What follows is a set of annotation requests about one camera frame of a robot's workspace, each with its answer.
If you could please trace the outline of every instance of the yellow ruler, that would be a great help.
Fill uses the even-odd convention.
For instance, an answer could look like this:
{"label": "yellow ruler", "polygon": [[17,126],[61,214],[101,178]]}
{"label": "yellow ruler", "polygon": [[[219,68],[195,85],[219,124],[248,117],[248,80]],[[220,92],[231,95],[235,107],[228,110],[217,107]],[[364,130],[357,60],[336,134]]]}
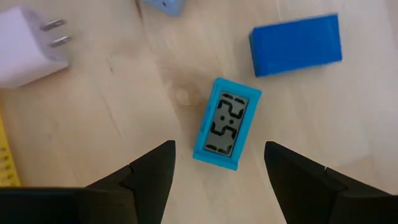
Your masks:
{"label": "yellow ruler", "polygon": [[21,186],[0,117],[0,187]]}

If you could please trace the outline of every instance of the wood grain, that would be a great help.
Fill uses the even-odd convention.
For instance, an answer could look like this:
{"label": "wood grain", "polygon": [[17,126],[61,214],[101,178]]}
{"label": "wood grain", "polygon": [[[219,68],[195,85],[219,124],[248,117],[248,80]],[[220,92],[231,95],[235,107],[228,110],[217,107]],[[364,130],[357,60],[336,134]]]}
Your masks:
{"label": "wood grain", "polygon": [[[263,160],[273,140],[398,193],[392,2],[187,0],[169,17],[133,0],[2,0],[1,10],[26,4],[65,18],[57,32],[74,38],[63,46],[70,68],[1,91],[22,183],[85,186],[175,139],[164,223],[285,223]],[[330,12],[339,13],[343,62],[254,77],[254,26]],[[237,172],[192,159],[216,77],[263,91]]]}

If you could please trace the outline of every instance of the table surface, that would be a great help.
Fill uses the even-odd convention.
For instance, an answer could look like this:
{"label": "table surface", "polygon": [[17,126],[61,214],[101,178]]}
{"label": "table surface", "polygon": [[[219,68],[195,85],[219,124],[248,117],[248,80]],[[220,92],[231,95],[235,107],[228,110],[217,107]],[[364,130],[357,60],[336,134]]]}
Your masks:
{"label": "table surface", "polygon": [[[69,69],[1,91],[25,186],[85,186],[174,139],[164,223],[285,223],[263,160],[272,140],[398,193],[394,0],[187,0],[180,17],[133,0],[2,0],[0,10],[16,4],[65,18],[57,32],[74,38]],[[342,63],[254,77],[254,26],[331,12]],[[237,172],[192,159],[216,77],[263,92]]]}

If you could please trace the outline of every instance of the digit display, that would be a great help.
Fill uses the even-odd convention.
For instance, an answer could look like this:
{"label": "digit display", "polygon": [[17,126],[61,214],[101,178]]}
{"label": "digit display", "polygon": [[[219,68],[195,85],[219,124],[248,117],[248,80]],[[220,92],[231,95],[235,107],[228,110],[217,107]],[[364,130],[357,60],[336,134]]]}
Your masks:
{"label": "digit display", "polygon": [[230,157],[238,138],[249,99],[222,91],[211,121],[204,148]]}

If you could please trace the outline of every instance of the white power adapter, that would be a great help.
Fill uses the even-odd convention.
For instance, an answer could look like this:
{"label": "white power adapter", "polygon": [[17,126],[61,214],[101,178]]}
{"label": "white power adapter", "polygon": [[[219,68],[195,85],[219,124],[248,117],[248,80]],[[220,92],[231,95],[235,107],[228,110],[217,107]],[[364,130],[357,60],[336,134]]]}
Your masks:
{"label": "white power adapter", "polygon": [[16,88],[66,68],[68,60],[56,47],[71,38],[48,33],[64,24],[62,19],[44,22],[24,6],[0,12],[0,88]]}

